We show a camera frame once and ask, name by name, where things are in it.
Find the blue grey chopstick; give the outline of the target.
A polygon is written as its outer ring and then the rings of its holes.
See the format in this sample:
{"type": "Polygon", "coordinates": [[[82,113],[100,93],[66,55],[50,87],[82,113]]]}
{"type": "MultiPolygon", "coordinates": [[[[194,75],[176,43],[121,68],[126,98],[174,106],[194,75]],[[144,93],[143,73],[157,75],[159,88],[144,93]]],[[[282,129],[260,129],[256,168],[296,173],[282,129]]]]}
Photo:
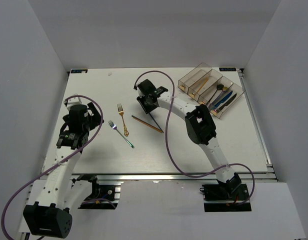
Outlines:
{"type": "Polygon", "coordinates": [[[158,122],[155,120],[155,118],[153,117],[153,115],[151,113],[149,113],[150,117],[152,118],[152,120],[155,122],[155,124],[157,125],[158,129],[164,133],[163,129],[160,127],[160,125],[158,124],[158,122]]]}

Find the gold chopstick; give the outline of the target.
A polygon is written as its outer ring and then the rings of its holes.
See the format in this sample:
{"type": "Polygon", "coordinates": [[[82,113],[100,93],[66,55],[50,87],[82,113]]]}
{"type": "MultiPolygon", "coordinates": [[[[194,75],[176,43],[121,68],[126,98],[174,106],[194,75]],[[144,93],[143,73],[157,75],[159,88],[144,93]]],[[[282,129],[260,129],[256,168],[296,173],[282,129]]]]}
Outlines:
{"type": "Polygon", "coordinates": [[[194,94],[194,96],[196,96],[199,91],[203,88],[203,86],[207,83],[207,81],[209,80],[209,77],[207,77],[203,82],[202,84],[199,86],[199,88],[197,89],[196,93],[194,94]]]}
{"type": "Polygon", "coordinates": [[[138,122],[140,122],[140,123],[146,125],[147,127],[151,128],[151,129],[153,129],[153,130],[155,130],[155,131],[157,131],[157,132],[159,132],[159,133],[164,133],[163,130],[161,130],[160,128],[155,127],[155,126],[153,126],[153,125],[147,123],[146,121],[144,121],[144,120],[142,120],[142,119],[140,119],[140,118],[138,118],[138,117],[136,117],[136,116],[134,116],[134,115],[131,115],[131,117],[132,117],[134,120],[136,120],[136,121],[138,121],[138,122]]]}

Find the blue knife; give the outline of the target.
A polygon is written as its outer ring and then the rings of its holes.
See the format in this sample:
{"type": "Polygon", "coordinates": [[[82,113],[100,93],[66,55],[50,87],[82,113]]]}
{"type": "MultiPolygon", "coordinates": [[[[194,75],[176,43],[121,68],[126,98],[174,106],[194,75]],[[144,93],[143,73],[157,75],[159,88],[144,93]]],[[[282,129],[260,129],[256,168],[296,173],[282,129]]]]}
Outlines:
{"type": "Polygon", "coordinates": [[[226,96],[224,96],[219,102],[217,102],[212,108],[211,110],[215,110],[217,109],[221,104],[223,104],[226,100],[229,99],[229,97],[232,95],[233,91],[231,90],[226,96]]]}

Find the black spoon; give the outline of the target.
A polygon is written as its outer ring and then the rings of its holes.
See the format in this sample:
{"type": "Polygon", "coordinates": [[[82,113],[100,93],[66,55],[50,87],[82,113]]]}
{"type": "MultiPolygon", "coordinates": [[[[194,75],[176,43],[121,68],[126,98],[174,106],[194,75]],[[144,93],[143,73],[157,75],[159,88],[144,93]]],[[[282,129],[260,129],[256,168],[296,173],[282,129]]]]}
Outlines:
{"type": "Polygon", "coordinates": [[[211,105],[212,102],[218,98],[218,95],[220,95],[222,92],[223,92],[223,88],[224,88],[224,85],[223,84],[218,84],[216,86],[216,90],[215,92],[213,93],[213,95],[211,96],[211,98],[208,100],[208,103],[206,104],[207,106],[211,105]]]}

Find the black knife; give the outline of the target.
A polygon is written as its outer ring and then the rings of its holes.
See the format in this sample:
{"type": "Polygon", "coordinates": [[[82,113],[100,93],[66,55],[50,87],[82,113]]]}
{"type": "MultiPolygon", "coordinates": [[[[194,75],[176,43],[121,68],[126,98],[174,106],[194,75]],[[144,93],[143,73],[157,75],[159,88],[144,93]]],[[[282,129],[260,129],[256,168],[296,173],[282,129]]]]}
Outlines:
{"type": "Polygon", "coordinates": [[[221,112],[225,107],[227,107],[231,102],[234,101],[236,98],[237,94],[233,95],[229,100],[227,100],[218,110],[217,112],[221,112]]]}

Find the iridescent pink spoon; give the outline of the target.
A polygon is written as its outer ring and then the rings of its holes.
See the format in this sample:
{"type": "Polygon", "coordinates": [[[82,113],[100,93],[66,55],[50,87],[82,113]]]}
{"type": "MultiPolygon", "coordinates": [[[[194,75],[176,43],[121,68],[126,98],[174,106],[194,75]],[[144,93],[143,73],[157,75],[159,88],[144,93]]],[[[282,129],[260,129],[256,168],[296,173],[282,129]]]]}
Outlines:
{"type": "Polygon", "coordinates": [[[209,109],[212,109],[216,103],[218,103],[221,98],[227,93],[227,91],[229,90],[228,87],[223,87],[221,93],[217,96],[217,98],[209,105],[209,109]]]}

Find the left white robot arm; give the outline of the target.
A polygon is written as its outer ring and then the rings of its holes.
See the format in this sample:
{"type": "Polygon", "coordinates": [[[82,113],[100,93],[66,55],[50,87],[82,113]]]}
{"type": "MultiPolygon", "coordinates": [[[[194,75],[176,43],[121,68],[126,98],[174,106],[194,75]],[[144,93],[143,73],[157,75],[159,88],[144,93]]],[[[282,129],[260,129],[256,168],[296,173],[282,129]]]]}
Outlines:
{"type": "Polygon", "coordinates": [[[71,230],[72,210],[83,201],[83,196],[93,200],[99,196],[100,187],[93,182],[80,183],[68,190],[70,178],[90,131],[104,121],[96,106],[89,102],[69,101],[68,114],[62,119],[53,170],[49,171],[45,185],[33,204],[27,204],[23,217],[30,233],[35,236],[66,238],[71,230]]]}

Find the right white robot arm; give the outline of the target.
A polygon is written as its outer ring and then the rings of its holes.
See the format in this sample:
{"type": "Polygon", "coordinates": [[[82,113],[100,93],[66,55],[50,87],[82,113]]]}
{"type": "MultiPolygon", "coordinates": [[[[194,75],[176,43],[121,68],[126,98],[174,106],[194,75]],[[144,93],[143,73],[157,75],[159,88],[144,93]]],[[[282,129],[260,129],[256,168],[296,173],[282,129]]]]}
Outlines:
{"type": "Polygon", "coordinates": [[[216,125],[204,104],[195,105],[175,97],[167,88],[154,84],[146,79],[134,86],[140,103],[146,114],[156,108],[163,108],[177,115],[185,122],[189,139],[198,145],[207,156],[220,185],[220,195],[230,200],[238,193],[242,181],[234,169],[229,166],[217,139],[216,125]]]}

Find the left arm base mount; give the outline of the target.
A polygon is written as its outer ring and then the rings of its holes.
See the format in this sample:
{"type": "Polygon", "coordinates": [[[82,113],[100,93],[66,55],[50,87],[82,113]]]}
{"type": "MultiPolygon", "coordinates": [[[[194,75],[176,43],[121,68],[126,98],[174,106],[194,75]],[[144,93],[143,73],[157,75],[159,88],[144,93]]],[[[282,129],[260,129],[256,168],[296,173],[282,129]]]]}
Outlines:
{"type": "Polygon", "coordinates": [[[86,181],[91,183],[91,193],[88,195],[79,207],[81,210],[114,210],[118,205],[118,198],[115,197],[117,185],[101,184],[95,174],[81,174],[77,178],[71,179],[74,187],[76,182],[86,181]]]}

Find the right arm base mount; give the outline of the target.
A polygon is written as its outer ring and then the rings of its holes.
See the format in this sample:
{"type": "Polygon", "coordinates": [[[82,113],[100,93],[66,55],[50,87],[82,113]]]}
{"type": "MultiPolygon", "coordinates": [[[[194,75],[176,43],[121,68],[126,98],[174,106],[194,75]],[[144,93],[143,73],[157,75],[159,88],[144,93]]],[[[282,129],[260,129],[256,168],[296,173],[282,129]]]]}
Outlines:
{"type": "Polygon", "coordinates": [[[203,195],[204,211],[206,213],[252,211],[250,201],[244,202],[249,196],[246,184],[241,184],[232,195],[223,191],[217,184],[204,184],[199,191],[203,195]]]}

